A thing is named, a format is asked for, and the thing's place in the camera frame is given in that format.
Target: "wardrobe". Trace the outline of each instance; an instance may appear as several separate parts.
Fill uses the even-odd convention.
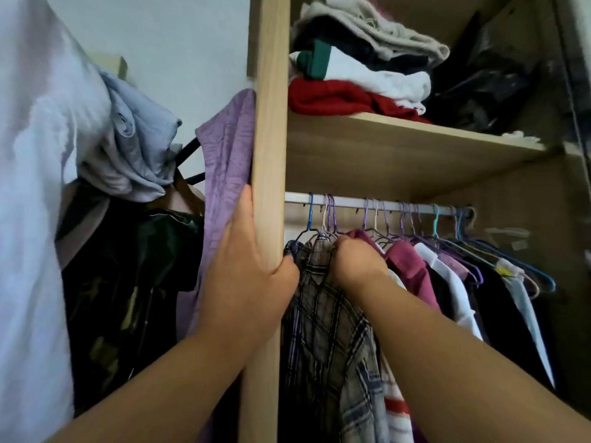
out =
[[[541,59],[542,81],[513,123],[539,143],[370,113],[289,112],[290,24],[309,1],[251,0],[247,73],[257,92],[252,185],[264,262],[279,264],[286,221],[301,230],[306,223],[307,208],[285,204],[286,191],[470,205],[477,210],[477,233],[527,229],[520,258],[558,285],[536,307],[550,330],[559,391],[591,416],[591,285],[584,257],[591,249],[589,157],[578,115],[589,85],[585,80],[573,90],[572,67],[581,66],[586,38],[577,32],[571,1],[379,0],[396,21],[450,46],[480,10],[497,41]],[[440,227],[452,225],[442,219]],[[277,440],[278,385],[279,330],[243,372],[240,443]]]

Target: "person's left hand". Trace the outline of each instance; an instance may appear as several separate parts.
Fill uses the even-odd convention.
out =
[[[203,333],[226,354],[239,359],[242,368],[279,326],[298,280],[299,271],[291,256],[285,256],[275,271],[263,268],[252,191],[245,186],[205,274],[196,333]]]

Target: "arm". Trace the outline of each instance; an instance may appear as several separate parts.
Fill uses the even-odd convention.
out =
[[[247,186],[207,270],[195,334],[49,441],[194,442],[250,355],[277,328],[298,277],[291,257],[274,273],[261,267]]]
[[[400,288],[380,255],[340,238],[335,276],[380,339],[431,443],[580,442],[591,423],[517,365]]]

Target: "forearm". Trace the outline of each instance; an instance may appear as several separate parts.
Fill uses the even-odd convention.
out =
[[[194,442],[242,368],[234,351],[190,336],[50,442]]]
[[[586,419],[387,275],[376,275],[356,290],[354,297],[430,442],[588,439]]]

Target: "red folded garment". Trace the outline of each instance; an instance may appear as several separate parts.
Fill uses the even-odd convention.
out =
[[[349,81],[308,81],[296,78],[288,92],[290,109],[303,115],[351,115],[366,111],[432,124],[416,110],[397,106],[393,99],[368,93]]]

